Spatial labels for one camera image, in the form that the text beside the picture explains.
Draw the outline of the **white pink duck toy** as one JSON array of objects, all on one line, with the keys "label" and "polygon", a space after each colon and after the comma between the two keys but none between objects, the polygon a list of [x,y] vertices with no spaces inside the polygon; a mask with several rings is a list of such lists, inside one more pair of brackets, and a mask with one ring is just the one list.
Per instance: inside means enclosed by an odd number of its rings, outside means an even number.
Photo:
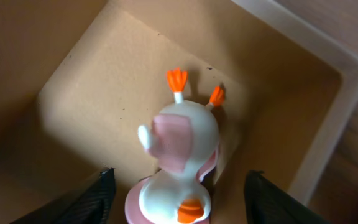
[{"label": "white pink duck toy", "polygon": [[201,183],[217,165],[219,129],[212,109],[221,106],[224,90],[217,86],[207,105],[185,100],[188,73],[169,70],[167,83],[174,102],[156,115],[151,126],[137,130],[145,152],[160,170],[142,179],[127,194],[128,223],[209,223],[211,197]]}]

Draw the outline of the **white cardboard box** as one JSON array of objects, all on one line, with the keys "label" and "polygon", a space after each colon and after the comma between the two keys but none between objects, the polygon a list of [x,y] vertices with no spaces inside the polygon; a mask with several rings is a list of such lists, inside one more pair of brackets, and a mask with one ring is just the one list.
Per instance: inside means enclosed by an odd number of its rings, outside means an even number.
[{"label": "white cardboard box", "polygon": [[173,101],[165,72],[220,133],[212,223],[245,223],[250,170],[307,204],[358,99],[358,56],[275,1],[0,1],[0,223],[103,167],[107,221],[152,175],[137,128]]}]

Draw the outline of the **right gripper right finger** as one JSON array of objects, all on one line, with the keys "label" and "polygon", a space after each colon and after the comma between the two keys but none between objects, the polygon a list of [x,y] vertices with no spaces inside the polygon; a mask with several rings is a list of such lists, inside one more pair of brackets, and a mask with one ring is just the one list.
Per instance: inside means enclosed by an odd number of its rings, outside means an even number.
[{"label": "right gripper right finger", "polygon": [[263,176],[247,173],[244,200],[248,224],[329,224]]}]

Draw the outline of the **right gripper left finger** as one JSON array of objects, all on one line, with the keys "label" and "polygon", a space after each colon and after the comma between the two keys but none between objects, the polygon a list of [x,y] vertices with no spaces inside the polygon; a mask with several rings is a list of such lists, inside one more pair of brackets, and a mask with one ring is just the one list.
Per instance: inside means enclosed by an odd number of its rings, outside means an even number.
[{"label": "right gripper left finger", "polygon": [[105,224],[116,194],[114,169],[103,168],[79,187],[12,224]]}]

